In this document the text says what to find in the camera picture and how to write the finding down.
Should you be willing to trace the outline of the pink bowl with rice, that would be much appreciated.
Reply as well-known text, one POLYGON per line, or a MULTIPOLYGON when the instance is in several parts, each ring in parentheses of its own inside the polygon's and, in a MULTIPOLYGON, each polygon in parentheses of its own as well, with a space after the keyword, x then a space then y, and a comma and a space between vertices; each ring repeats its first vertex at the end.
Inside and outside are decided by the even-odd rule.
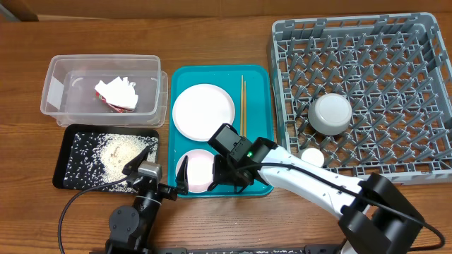
POLYGON ((179 168, 185 156, 188 157, 187 179, 189 192, 206 192, 209 185, 213 182, 214 155, 207 150, 190 150, 179 158, 176 166, 176 174, 179 173, 179 168))

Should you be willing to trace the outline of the small white cup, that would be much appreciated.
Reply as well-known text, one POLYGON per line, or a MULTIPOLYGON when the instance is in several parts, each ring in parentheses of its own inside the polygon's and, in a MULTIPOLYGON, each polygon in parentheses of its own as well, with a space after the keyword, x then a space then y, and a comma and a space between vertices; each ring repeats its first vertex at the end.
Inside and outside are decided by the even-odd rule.
POLYGON ((310 163, 316 167, 322 167, 325 162, 325 157, 317 148, 308 147, 300 150, 297 156, 304 162, 310 163))

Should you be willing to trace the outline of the grey metal bowl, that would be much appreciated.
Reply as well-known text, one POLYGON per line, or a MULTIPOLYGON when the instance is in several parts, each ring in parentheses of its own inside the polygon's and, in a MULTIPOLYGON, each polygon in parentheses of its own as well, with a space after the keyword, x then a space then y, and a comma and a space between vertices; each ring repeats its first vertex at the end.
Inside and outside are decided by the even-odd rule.
POLYGON ((330 93, 320 96, 309 107, 308 122, 324 135, 345 132, 351 122, 352 107, 342 95, 330 93))

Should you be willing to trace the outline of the white round plate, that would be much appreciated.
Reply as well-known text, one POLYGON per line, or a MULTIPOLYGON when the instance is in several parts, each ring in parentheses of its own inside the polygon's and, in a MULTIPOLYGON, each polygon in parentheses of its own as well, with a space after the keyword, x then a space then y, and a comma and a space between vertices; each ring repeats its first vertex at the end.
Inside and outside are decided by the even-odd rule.
POLYGON ((224 124, 232 124, 235 106, 230 95, 212 84, 197 84, 185 89, 175 100, 172 120, 186 138, 205 142, 224 124))

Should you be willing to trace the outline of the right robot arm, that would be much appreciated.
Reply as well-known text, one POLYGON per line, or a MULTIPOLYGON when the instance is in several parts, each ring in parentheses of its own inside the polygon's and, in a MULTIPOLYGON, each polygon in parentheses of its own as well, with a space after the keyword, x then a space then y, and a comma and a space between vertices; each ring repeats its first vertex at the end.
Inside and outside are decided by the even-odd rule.
POLYGON ((345 235, 339 253, 410 251, 424 218, 387 178, 362 180, 316 167, 266 138, 251 142, 222 124, 208 140, 217 151, 213 184, 238 192, 259 181, 282 188, 330 212, 345 235))

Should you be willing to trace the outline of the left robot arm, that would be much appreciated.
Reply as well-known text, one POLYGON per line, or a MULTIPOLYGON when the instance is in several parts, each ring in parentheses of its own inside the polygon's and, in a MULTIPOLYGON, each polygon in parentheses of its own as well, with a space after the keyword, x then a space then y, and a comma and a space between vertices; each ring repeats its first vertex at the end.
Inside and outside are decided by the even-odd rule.
POLYGON ((109 217, 109 239, 106 253, 152 253, 148 245, 150 231, 164 199, 177 199, 188 193, 188 157, 177 173, 175 187, 160 182, 162 167, 147 160, 150 146, 128 162, 122 173, 128 187, 136 191, 133 205, 118 207, 109 217))

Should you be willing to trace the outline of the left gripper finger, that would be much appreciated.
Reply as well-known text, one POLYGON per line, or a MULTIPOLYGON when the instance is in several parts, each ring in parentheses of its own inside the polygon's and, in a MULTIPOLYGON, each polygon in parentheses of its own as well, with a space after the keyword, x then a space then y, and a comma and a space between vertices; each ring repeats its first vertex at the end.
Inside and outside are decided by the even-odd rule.
POLYGON ((177 172, 176 188, 177 188, 178 194, 181 194, 181 195, 187 195, 189 192, 188 160, 189 160, 189 157, 187 155, 185 155, 181 162, 181 165, 179 166, 179 171, 177 172))
POLYGON ((137 156, 128 162, 122 169, 122 174, 130 175, 134 171, 138 171, 142 162, 146 161, 150 152, 150 146, 145 147, 137 156))

